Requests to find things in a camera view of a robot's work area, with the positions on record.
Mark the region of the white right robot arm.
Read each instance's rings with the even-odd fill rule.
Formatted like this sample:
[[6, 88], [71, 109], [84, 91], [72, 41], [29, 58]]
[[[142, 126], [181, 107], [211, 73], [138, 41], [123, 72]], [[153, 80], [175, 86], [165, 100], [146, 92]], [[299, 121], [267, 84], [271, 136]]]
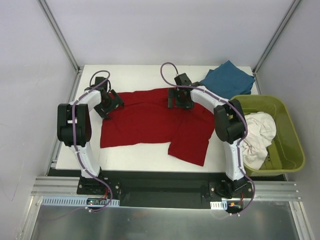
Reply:
[[248, 130], [240, 102], [218, 96], [199, 82], [192, 83], [186, 73], [177, 75], [174, 81], [175, 88], [168, 91], [169, 108], [189, 110], [199, 104], [214, 115], [215, 133], [225, 152], [225, 174], [231, 180], [225, 184], [225, 192], [237, 197], [243, 191], [239, 182], [245, 177], [241, 147]]

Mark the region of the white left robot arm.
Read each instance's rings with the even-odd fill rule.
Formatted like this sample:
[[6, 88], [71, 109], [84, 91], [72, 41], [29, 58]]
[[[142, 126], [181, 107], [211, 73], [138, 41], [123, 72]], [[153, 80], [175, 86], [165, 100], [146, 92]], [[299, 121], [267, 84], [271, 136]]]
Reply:
[[111, 88], [109, 79], [97, 76], [94, 84], [87, 87], [77, 100], [57, 107], [57, 138], [73, 151], [81, 176], [91, 179], [88, 188], [96, 195], [105, 191], [106, 183], [98, 177], [101, 167], [91, 147], [90, 112], [94, 110], [102, 120], [106, 120], [112, 111], [124, 106], [124, 101]]

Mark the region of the red t-shirt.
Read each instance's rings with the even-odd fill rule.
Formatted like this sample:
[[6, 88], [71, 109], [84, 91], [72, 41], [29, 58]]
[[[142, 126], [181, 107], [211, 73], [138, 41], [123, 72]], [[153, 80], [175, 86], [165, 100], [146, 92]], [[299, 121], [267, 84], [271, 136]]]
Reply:
[[192, 109], [168, 108], [168, 89], [121, 92], [124, 107], [102, 122], [100, 147], [169, 143], [168, 154], [203, 166], [215, 129], [214, 115], [196, 103]]

